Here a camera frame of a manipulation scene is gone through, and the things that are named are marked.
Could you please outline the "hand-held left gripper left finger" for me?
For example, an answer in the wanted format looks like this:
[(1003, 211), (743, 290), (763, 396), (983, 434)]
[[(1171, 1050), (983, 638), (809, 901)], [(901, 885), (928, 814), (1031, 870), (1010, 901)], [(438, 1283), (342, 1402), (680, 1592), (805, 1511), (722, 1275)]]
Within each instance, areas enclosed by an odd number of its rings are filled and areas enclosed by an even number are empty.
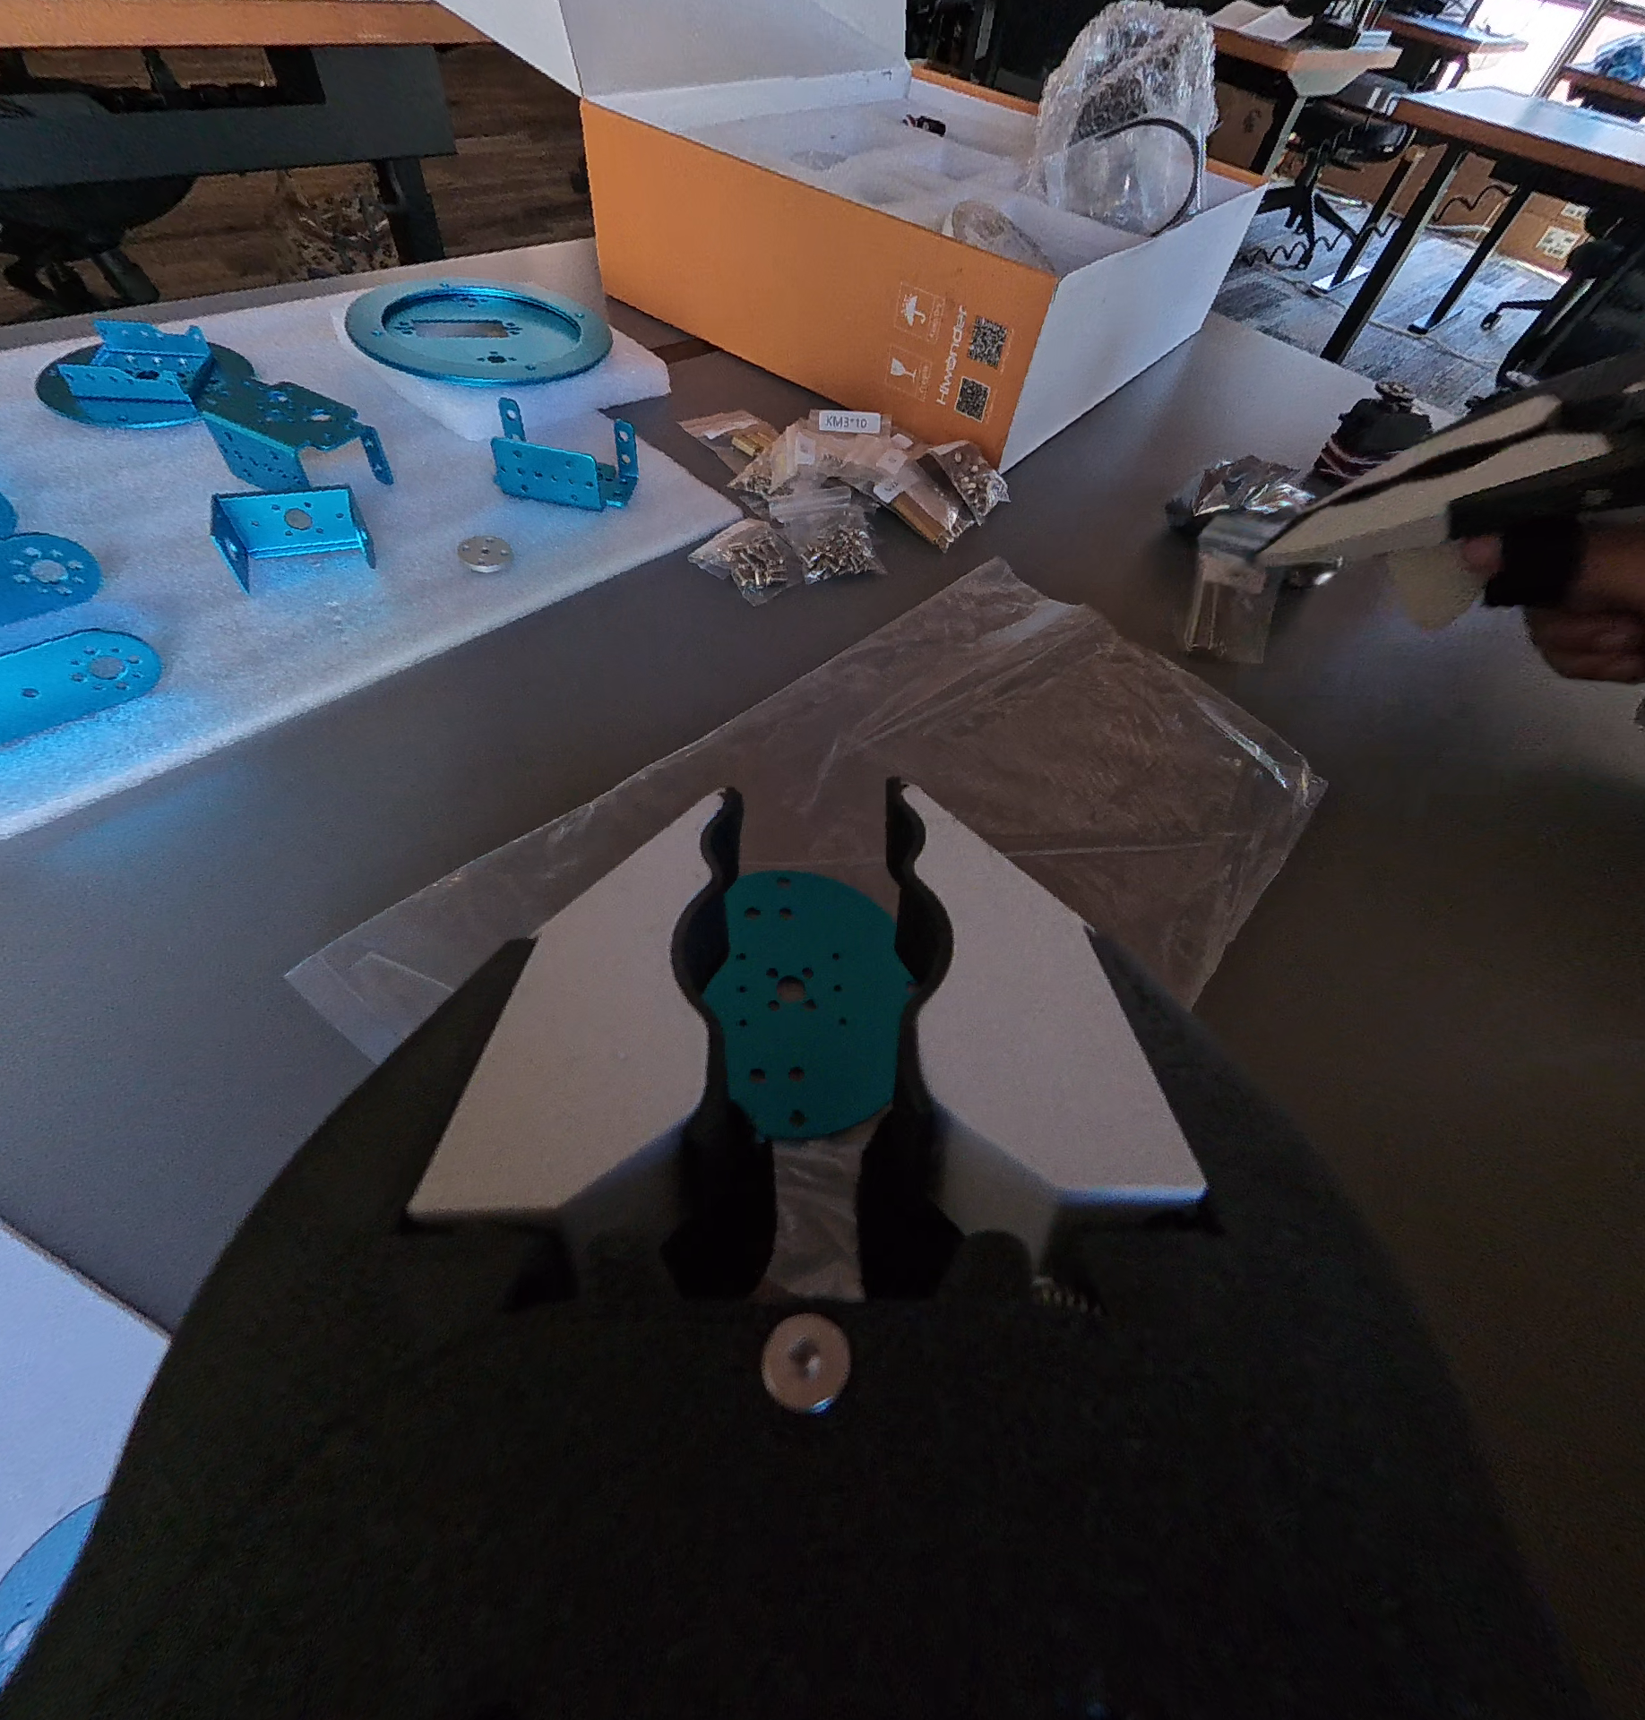
[(730, 962), (741, 830), (741, 793), (709, 791), (538, 929), (411, 1221), (528, 1225), (578, 1279), (599, 1244), (624, 1244), (686, 1296), (759, 1290), (770, 1148), (730, 1096), (705, 1002)]

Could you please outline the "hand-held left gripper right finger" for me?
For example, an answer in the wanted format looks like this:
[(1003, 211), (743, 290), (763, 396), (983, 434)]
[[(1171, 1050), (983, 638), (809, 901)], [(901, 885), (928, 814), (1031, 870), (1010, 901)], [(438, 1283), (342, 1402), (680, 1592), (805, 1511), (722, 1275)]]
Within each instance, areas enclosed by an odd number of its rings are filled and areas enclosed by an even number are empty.
[(912, 987), (855, 1192), (866, 1296), (933, 1298), (972, 1237), (1072, 1277), (1087, 1237), (1204, 1219), (1204, 1169), (1089, 922), (920, 785), (891, 778), (885, 820)]

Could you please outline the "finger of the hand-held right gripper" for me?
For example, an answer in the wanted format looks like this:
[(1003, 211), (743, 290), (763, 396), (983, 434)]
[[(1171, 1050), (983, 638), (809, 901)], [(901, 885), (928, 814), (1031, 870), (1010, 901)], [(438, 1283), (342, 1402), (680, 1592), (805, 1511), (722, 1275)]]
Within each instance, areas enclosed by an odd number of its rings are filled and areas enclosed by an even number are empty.
[(1260, 569), (1290, 569), (1331, 561), (1363, 561), (1383, 553), (1431, 551), (1479, 538), (1480, 522), (1457, 519), (1440, 497), (1350, 497), (1319, 505), (1287, 524), (1250, 553)]
[(1308, 534), (1452, 534), (1452, 509), (1482, 492), (1561, 471), (1555, 390), (1463, 419), (1308, 511)]

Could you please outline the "blue round perforated plate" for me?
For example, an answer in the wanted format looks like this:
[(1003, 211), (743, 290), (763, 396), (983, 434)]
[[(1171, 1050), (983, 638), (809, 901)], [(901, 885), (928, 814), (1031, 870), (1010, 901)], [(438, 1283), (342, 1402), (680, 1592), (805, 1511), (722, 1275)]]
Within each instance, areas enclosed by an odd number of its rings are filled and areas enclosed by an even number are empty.
[(726, 891), (728, 956), (703, 993), (734, 1104), (770, 1141), (855, 1129), (895, 1093), (914, 979), (897, 924), (812, 872), (747, 872)]
[(129, 361), (104, 361), (104, 346), (77, 350), (37, 377), (37, 398), (64, 419), (98, 428), (164, 430), (200, 419), (212, 384), (254, 378), (250, 361), (212, 348), (210, 363), (187, 377)]

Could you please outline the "large clear plastic bag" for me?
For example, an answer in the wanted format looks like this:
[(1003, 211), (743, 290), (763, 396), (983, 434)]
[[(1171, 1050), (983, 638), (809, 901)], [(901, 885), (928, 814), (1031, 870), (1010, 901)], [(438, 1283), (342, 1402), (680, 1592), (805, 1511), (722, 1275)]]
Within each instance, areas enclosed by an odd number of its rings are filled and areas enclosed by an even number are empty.
[[(517, 1238), (536, 1254), (536, 1300), (574, 1294), (619, 1260), (674, 1288), (653, 1254), (624, 1244), (599, 1244), (578, 1279), (550, 1233), (523, 1223), (430, 1227), (406, 1208), (553, 914), (705, 793), (734, 787), (743, 797), (741, 874), (820, 874), (897, 924), (885, 862), (891, 778), (920, 785), (1083, 916), (1100, 958), (1106, 935), (1156, 956), (1160, 977), (1179, 979), (1185, 1000), (1321, 797), (1302, 757), (1175, 663), (991, 563), (302, 964), (294, 981), (315, 1006), (340, 1027), (358, 1018), (359, 1039), (377, 1037), (384, 1054), (323, 1144), (388, 1125), (386, 1146), (352, 1150), (354, 1167), (377, 1175), (392, 1233), (409, 1242)], [(868, 1298), (855, 1192), (883, 1112), (839, 1135), (759, 1135), (770, 1148), (776, 1219), (755, 1294)], [(972, 1237), (935, 1296), (1087, 1302), (1085, 1292), (1052, 1286), (1054, 1277), (1031, 1269), (1004, 1237)]]

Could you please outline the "pile of small screw bags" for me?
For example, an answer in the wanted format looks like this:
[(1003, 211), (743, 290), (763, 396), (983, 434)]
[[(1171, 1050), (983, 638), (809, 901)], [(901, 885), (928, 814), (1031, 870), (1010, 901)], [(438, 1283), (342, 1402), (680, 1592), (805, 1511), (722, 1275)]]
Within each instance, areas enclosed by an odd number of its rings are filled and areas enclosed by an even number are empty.
[(887, 574), (878, 521), (949, 551), (1010, 501), (974, 442), (924, 442), (878, 411), (814, 407), (776, 426), (749, 411), (684, 419), (730, 471), (741, 517), (688, 555), (749, 605)]

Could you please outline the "grey desk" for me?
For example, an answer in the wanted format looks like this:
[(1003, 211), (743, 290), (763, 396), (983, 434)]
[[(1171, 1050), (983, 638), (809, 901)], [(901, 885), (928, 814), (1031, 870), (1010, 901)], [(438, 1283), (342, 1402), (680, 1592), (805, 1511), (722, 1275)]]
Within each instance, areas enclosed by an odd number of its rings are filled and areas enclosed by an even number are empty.
[[(978, 561), (1175, 645), (1216, 457), (1371, 392), (1210, 317), (951, 555), (749, 607), (682, 555), (0, 845), (0, 1215), (162, 1325), (367, 1062), (287, 972), (811, 672)], [(1200, 678), (1327, 780), (1196, 1006), (1450, 1356), (1605, 1716), (1645, 1716), (1645, 736), (1521, 618), (1413, 630), (1367, 570)]]

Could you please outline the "person's right hand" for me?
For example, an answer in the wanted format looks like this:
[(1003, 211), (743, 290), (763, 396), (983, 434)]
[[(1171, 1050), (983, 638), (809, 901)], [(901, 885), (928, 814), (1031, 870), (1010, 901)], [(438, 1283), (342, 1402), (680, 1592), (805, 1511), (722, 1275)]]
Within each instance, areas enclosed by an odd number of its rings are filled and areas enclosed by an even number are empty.
[(1527, 597), (1527, 634), (1557, 674), (1645, 684), (1645, 526), (1528, 524), (1459, 559), (1496, 605)]

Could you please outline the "dark shiny foil bag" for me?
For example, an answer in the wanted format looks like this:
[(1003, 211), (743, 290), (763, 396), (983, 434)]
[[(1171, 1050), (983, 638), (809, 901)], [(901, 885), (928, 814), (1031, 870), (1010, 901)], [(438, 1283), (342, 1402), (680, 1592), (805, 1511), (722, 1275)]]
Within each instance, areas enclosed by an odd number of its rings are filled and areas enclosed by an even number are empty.
[(1168, 528), (1187, 540), (1196, 540), (1219, 519), (1254, 521), (1265, 530), (1271, 522), (1300, 517), (1327, 488), (1315, 471), (1237, 457), (1198, 471), (1166, 503), (1164, 517)]

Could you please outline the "white foam sheet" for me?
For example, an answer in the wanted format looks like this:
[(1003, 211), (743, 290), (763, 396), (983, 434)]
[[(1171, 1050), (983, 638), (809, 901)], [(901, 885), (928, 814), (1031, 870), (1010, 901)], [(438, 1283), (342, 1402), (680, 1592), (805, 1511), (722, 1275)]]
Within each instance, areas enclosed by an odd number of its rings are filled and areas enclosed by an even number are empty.
[[(83, 544), (104, 570), (89, 605), (47, 630), (0, 632), (0, 655), (97, 628), (135, 634), (164, 661), (144, 697), (0, 749), (0, 841), (684, 551), (738, 517), (718, 488), (647, 444), (624, 509), (507, 497), (488, 442), (427, 419), (340, 344), (342, 300), (171, 317), (202, 325), (271, 380), (356, 405), (396, 474), (377, 484), (354, 449), (315, 461), (319, 484), (358, 496), (379, 565), (356, 553), (258, 563), (250, 593), (210, 540), (210, 501), (239, 482), (202, 425), (77, 425), (41, 403), (35, 384), (81, 336), (0, 350), (0, 490), (25, 528)], [(480, 534), (511, 544), (509, 570), (459, 563), (459, 544)]]

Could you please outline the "bubble wrap bundle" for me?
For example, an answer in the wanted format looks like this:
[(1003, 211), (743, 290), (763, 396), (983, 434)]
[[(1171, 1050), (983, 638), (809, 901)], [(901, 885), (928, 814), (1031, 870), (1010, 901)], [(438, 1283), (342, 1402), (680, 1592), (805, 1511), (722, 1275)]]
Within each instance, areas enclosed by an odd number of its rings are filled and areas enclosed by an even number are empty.
[(1200, 12), (1102, 8), (1045, 83), (1026, 194), (1141, 238), (1183, 225), (1202, 202), (1216, 83)]

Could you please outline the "white instruction sheet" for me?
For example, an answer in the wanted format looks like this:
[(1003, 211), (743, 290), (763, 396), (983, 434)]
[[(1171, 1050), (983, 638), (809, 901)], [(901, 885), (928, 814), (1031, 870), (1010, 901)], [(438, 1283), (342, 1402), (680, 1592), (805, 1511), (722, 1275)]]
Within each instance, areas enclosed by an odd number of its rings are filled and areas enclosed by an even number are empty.
[(81, 1559), (168, 1344), (0, 1221), (0, 1692)]

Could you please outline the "blue long-eared bracket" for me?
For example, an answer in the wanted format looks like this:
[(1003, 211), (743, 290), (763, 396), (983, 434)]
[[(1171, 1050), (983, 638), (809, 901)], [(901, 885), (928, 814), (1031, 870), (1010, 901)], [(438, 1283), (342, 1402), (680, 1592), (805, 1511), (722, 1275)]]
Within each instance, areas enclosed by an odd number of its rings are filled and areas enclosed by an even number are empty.
[(607, 465), (584, 451), (530, 442), (521, 405), (509, 396), (498, 400), (498, 411), (503, 434), (490, 449), (494, 482), (503, 494), (584, 511), (630, 505), (640, 484), (640, 444), (630, 421), (613, 423), (615, 463)]

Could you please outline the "blue angled bracket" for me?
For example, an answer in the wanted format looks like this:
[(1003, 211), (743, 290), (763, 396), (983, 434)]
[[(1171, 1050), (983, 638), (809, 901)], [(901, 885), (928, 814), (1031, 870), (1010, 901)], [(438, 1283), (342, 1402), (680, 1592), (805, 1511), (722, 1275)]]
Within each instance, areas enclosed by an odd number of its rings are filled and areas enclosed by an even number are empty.
[(229, 471), (258, 490), (315, 490), (304, 455), (333, 455), (354, 444), (379, 484), (396, 482), (379, 430), (354, 405), (296, 382), (214, 371), (192, 403)]

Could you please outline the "blue box bracket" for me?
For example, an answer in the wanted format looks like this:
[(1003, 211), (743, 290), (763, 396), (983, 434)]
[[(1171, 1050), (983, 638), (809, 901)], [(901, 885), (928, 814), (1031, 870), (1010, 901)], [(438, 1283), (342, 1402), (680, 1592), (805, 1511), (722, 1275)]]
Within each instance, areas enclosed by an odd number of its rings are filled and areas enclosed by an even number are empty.
[(62, 361), (58, 375), (83, 403), (192, 405), (210, 382), (216, 355), (198, 327), (168, 334), (150, 323), (102, 321), (89, 363)]

